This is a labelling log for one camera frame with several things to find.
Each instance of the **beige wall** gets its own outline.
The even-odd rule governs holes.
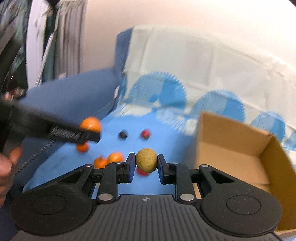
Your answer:
[[[288,0],[88,0],[82,69],[112,66],[116,35],[139,24],[226,34],[296,67],[295,23],[296,8]]]

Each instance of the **persimmon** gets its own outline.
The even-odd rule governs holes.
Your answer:
[[[76,144],[76,150],[79,152],[87,152],[89,150],[89,143]]]
[[[107,161],[108,163],[116,162],[116,161],[124,161],[124,156],[121,152],[115,151],[108,156]]]
[[[94,132],[101,132],[102,131],[102,126],[101,122],[94,116],[90,116],[88,118],[85,118],[81,123],[80,123],[80,128],[89,130],[89,131],[94,131]]]
[[[105,168],[105,166],[108,164],[108,161],[106,158],[103,156],[97,157],[94,160],[94,168],[99,169],[99,168]]]

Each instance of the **yellow ball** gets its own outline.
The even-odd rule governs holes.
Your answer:
[[[154,150],[144,148],[136,154],[137,167],[146,173],[154,172],[157,168],[157,154]]]

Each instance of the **red ball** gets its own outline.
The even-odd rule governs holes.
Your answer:
[[[141,176],[148,176],[149,173],[141,171],[139,168],[136,167],[136,172]]]
[[[141,132],[141,137],[144,139],[149,139],[150,136],[151,136],[151,132],[148,129],[144,129]]]

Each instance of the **crosshair logo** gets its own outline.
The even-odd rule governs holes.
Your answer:
[[[148,198],[148,197],[144,197],[144,198],[142,199],[142,201],[144,201],[144,202],[148,202],[148,201],[150,201],[150,198]]]

